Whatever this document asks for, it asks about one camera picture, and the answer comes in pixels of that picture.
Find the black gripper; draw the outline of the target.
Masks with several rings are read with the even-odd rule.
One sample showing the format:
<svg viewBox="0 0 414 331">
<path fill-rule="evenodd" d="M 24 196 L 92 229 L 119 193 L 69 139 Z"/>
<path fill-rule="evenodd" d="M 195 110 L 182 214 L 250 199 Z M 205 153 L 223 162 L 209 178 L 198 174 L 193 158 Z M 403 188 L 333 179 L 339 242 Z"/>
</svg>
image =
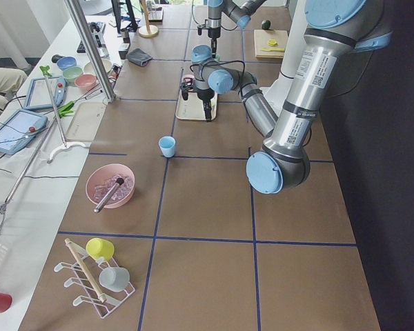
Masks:
<svg viewBox="0 0 414 331">
<path fill-rule="evenodd" d="M 212 55 L 217 54 L 217 40 L 221 35 L 221 19 L 205 19 L 203 23 L 197 25 L 198 35 L 202 30 L 208 31 L 208 37 L 211 38 L 210 46 Z"/>
<path fill-rule="evenodd" d="M 179 85 L 181 95 L 184 101 L 188 100 L 189 92 L 196 92 L 199 99 L 203 101 L 203 109 L 206 121 L 212 121 L 212 107 L 210 100 L 215 96 L 215 92 L 210 88 L 202 89 L 196 85 L 196 79 L 192 83 L 186 83 L 181 80 Z"/>
</svg>

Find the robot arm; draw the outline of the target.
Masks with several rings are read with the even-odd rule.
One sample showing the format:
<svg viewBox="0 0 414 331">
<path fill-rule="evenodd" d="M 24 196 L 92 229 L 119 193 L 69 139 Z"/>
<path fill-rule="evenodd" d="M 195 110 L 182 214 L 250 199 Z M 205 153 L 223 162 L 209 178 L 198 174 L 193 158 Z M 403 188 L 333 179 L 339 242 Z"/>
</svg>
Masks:
<svg viewBox="0 0 414 331">
<path fill-rule="evenodd" d="M 237 91 L 263 136 L 260 151 L 246 164 L 251 186 L 276 194 L 303 183 L 310 171 L 304 139 L 319 114 L 339 58 L 386 47 L 392 35 L 392 5 L 386 1 L 298 1 L 279 78 L 260 90 L 255 76 L 215 59 L 216 45 L 191 54 L 191 85 L 210 114 L 216 94 Z"/>
<path fill-rule="evenodd" d="M 221 35 L 221 16 L 224 13 L 236 26 L 243 30 L 251 20 L 251 16 L 262 6 L 266 0 L 247 1 L 238 6 L 232 0 L 211 0 L 207 1 L 208 17 L 203 23 L 197 25 L 198 35 L 202 30 L 208 31 L 212 56 L 217 56 L 217 40 Z"/>
</svg>

